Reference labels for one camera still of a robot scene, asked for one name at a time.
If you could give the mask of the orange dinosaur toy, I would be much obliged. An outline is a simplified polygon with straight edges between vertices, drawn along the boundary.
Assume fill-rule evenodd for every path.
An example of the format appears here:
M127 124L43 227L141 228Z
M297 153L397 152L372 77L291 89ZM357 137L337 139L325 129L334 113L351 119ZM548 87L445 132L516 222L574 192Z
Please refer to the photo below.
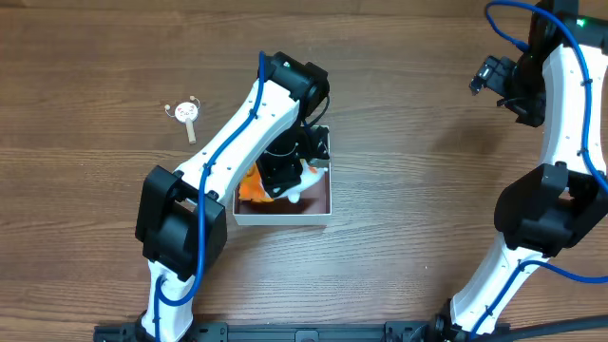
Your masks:
M238 187L238 199L252 203L270 203L274 199L265 191L257 165L254 163Z

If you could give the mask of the wooden pig rattle drum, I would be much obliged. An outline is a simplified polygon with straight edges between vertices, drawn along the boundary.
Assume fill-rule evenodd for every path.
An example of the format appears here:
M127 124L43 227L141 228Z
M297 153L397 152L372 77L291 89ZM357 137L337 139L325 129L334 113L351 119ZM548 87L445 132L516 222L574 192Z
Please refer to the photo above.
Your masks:
M194 95L191 95L186 102L181 102L176 105L166 104L163 108L168 117L174 118L185 125L188 142L190 144L195 144L197 138L194 122L200 114L200 100Z

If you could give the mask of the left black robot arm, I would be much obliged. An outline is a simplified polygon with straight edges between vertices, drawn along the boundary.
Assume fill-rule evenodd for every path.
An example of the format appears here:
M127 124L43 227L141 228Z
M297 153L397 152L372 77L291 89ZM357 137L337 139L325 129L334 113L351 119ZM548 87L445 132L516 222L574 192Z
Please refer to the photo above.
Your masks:
M299 201L330 172L329 129L309 117L329 102L323 68L283 52L258 56L256 80L237 113L175 170L155 166L142 185L135 237L151 275L137 341L182 341L195 296L227 240L226 203L253 183L269 200Z

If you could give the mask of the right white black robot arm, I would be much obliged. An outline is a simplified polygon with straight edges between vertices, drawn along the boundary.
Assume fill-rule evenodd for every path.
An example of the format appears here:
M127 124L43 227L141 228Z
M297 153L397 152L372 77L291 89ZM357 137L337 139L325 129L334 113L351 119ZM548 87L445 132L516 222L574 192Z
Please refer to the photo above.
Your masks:
M607 165L600 141L607 71L607 24L582 16L575 1L531 6L518 60L487 57L470 83L490 89L520 124L541 127L539 164L508 185L495 210L495 239L484 260L444 308L419 330L419 341L516 341L600 329L603 315L512 330L501 312L538 269L576 246L607 214Z

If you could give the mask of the white plush duck toy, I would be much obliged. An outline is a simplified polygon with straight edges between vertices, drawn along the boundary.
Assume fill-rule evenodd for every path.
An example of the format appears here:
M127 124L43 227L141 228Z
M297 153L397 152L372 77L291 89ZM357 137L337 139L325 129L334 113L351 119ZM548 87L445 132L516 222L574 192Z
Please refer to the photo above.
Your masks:
M303 159L300 160L300 163L303 167L300 175L300 183L288 187L284 192L277 196L278 199L287 199L290 203L298 203L301 194L313 185L316 185L330 171L329 167L312 166Z

